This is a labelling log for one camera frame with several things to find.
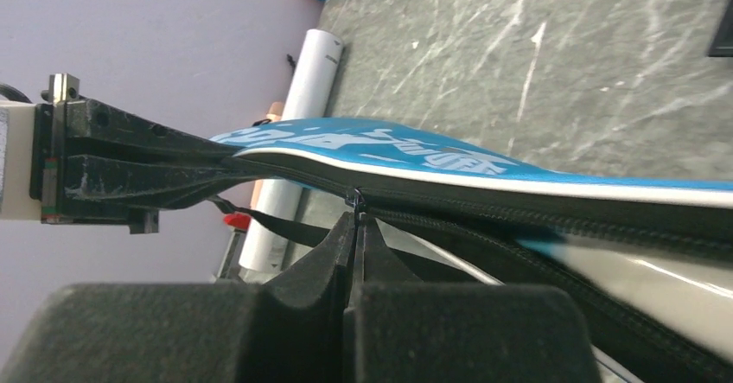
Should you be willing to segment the white shuttlecock tube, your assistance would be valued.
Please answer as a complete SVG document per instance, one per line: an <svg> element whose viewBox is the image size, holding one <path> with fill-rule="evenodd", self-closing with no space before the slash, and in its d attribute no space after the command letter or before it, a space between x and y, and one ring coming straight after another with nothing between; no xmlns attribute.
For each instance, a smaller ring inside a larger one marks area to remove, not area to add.
<svg viewBox="0 0 733 383"><path fill-rule="evenodd" d="M303 141L305 132L290 127L294 121L324 115L343 49L339 37L320 29L307 31L284 103L282 119L286 126L278 129L266 148ZM294 220L301 196L302 188L292 182L265 180L259 185L253 208L280 219ZM254 221L245 237L239 265L250 271L281 271L287 245L287 239Z"/></svg>

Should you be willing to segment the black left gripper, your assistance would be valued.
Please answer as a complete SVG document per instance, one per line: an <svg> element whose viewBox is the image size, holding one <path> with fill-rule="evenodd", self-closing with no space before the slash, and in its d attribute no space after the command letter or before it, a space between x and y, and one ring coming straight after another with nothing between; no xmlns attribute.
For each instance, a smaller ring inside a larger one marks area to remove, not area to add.
<svg viewBox="0 0 733 383"><path fill-rule="evenodd" d="M44 224L157 233L159 212L134 209L192 207L268 175L231 157L232 146L82 100L79 89L71 74L52 74L35 106L29 196Z"/></svg>

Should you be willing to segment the blue racket bag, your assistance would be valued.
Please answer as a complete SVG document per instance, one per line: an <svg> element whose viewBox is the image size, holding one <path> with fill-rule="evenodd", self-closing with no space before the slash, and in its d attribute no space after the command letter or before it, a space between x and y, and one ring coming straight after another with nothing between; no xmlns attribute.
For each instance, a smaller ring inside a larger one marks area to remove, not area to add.
<svg viewBox="0 0 733 383"><path fill-rule="evenodd" d="M519 243L573 235L712 261L732 260L730 182L585 176L541 169L462 141L365 118L296 119L305 139L266 148L285 122L220 134L267 178L358 190L382 220L470 241L468 257L503 280L568 292L591 339L644 381L729 382L732 359Z"/></svg>

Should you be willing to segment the blue racket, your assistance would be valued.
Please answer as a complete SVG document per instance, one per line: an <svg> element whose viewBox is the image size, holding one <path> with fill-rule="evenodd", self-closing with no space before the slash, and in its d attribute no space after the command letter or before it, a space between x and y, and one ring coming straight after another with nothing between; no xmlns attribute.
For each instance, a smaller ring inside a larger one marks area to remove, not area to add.
<svg viewBox="0 0 733 383"><path fill-rule="evenodd" d="M566 235L519 243L569 266L705 348L732 359L732 264Z"/></svg>

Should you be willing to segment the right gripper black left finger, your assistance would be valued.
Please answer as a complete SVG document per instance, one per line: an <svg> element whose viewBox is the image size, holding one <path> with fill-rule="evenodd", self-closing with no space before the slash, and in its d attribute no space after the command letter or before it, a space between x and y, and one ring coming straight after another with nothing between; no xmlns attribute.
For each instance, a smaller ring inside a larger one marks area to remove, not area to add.
<svg viewBox="0 0 733 383"><path fill-rule="evenodd" d="M4 382L339 382L354 216L266 284L75 284L37 311Z"/></svg>

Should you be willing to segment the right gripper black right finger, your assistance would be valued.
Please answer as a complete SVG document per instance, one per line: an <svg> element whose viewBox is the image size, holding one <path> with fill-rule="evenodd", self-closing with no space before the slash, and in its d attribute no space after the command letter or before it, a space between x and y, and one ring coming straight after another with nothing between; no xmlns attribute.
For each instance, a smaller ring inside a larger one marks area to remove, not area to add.
<svg viewBox="0 0 733 383"><path fill-rule="evenodd" d="M543 285L426 283L358 220L344 312L346 382L597 382L571 298Z"/></svg>

